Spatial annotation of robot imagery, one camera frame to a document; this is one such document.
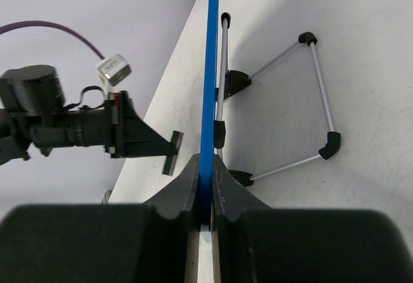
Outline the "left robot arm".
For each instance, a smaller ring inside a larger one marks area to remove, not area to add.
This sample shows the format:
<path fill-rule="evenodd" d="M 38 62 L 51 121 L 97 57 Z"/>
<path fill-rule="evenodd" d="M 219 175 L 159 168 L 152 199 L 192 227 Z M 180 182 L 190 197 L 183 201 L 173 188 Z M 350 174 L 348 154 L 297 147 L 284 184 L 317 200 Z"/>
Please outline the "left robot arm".
<path fill-rule="evenodd" d="M 57 71 L 49 65 L 11 69 L 1 76 L 1 164 L 29 160 L 34 145 L 49 156 L 56 148 L 102 146 L 113 159 L 173 157 L 177 146 L 135 112 L 126 91 L 101 105 L 66 104 Z"/>

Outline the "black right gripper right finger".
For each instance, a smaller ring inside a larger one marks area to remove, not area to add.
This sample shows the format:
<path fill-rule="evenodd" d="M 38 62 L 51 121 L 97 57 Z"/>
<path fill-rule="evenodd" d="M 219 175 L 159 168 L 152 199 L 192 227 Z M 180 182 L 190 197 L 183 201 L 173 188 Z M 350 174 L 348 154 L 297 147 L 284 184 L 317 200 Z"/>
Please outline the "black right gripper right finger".
<path fill-rule="evenodd" d="M 380 212 L 271 208 L 219 156 L 212 202 L 215 282 L 412 281 L 401 233 Z"/>

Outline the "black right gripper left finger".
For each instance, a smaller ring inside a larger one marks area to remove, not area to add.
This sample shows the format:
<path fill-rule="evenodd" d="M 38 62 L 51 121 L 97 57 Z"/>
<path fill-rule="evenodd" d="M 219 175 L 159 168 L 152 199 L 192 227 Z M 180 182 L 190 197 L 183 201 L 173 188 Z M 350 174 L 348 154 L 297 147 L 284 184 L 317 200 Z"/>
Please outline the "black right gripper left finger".
<path fill-rule="evenodd" d="M 142 204 L 26 205 L 1 221 L 2 282 L 196 282 L 199 156 Z"/>

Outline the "blue framed whiteboard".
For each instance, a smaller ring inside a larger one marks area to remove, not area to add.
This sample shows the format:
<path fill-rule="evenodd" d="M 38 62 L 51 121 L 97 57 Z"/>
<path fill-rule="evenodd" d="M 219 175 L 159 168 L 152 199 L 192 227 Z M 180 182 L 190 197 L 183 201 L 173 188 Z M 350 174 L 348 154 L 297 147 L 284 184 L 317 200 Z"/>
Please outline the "blue framed whiteboard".
<path fill-rule="evenodd" d="M 201 241 L 204 243 L 212 239 L 212 168 L 214 159 L 218 12 L 219 0 L 208 0 L 197 202 L 199 230 Z"/>

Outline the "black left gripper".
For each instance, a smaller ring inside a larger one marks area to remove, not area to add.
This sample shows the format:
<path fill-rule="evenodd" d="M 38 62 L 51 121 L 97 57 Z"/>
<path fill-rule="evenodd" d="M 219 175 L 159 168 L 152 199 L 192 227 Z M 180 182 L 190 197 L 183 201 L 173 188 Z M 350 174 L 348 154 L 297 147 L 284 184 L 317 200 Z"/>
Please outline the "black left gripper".
<path fill-rule="evenodd" d="M 109 93 L 104 111 L 108 119 L 105 151 L 111 159 L 167 156 L 172 153 L 170 141 L 137 115 L 127 91 Z"/>

